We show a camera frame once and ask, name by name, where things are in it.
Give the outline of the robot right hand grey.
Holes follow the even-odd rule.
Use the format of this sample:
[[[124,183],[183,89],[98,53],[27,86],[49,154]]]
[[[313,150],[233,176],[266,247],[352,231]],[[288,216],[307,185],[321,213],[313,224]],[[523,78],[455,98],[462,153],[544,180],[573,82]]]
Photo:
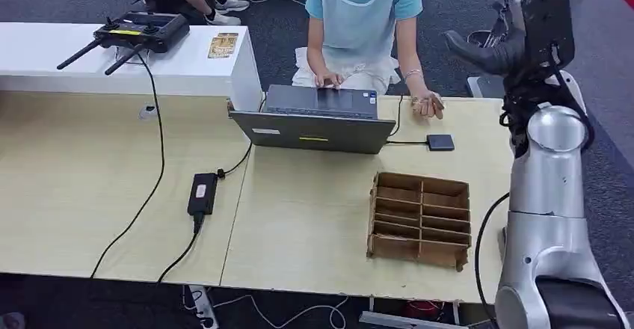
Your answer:
[[[443,37],[448,50],[481,71],[516,79],[550,77],[574,58],[572,6],[580,0],[503,0],[498,40],[485,47],[458,32]]]

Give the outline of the person's right hand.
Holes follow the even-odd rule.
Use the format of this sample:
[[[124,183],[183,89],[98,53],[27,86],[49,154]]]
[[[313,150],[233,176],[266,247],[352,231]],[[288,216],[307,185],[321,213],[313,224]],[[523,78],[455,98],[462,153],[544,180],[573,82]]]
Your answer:
[[[343,83],[343,77],[340,74],[326,71],[316,74],[316,86],[319,88],[333,87],[340,89]]]

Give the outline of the person's left hand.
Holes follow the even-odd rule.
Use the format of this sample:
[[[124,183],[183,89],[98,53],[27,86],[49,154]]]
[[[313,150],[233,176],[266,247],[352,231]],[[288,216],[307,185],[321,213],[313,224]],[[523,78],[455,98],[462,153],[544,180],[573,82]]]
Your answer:
[[[422,118],[444,118],[445,106],[441,96],[434,91],[427,91],[421,96],[412,96],[410,100],[411,111],[415,116]]]

